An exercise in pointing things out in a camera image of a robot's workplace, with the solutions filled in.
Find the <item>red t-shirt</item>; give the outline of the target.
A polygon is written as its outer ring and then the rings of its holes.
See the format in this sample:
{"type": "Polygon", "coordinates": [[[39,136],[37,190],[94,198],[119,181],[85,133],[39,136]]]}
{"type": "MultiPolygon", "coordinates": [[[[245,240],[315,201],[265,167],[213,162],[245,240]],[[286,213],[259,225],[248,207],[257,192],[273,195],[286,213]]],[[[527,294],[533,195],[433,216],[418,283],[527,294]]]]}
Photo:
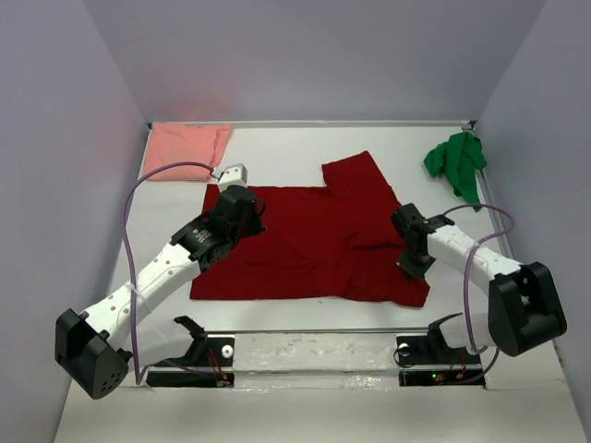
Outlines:
{"type": "Polygon", "coordinates": [[[401,204],[369,152],[321,167],[323,186],[256,186],[265,232],[239,242],[197,277],[194,301],[336,296],[420,308],[425,281],[397,261],[404,240],[390,217],[401,204]]]}

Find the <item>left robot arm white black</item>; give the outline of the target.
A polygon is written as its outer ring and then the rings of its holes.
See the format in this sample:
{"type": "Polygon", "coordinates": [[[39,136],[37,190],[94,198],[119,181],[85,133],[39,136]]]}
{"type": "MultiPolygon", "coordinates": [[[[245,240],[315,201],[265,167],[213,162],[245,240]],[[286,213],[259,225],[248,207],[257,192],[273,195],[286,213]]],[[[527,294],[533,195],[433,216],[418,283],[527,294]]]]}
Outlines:
{"type": "Polygon", "coordinates": [[[152,329],[139,324],[177,289],[225,259],[240,240],[262,233],[263,211],[251,189],[227,187],[213,209],[175,233],[135,281],[81,313],[68,309],[57,318],[55,361],[94,400],[143,365],[198,362],[207,333],[190,317],[175,317],[152,329]]]}

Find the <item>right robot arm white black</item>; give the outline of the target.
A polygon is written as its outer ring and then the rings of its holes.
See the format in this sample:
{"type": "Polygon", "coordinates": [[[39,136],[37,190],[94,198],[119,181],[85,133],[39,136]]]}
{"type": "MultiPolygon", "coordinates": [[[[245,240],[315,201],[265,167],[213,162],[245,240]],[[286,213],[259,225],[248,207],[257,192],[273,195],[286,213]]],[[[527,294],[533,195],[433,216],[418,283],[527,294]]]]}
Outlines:
{"type": "Polygon", "coordinates": [[[445,362],[458,349],[479,354],[493,348],[515,357],[566,332],[561,300],[544,264],[505,257],[472,239],[446,213],[426,218],[414,204],[400,207],[391,221],[404,240],[398,266],[407,277],[422,280],[442,261],[462,275],[465,304],[470,285],[488,298],[484,313],[465,306],[429,325],[425,350],[432,360],[445,362]]]}

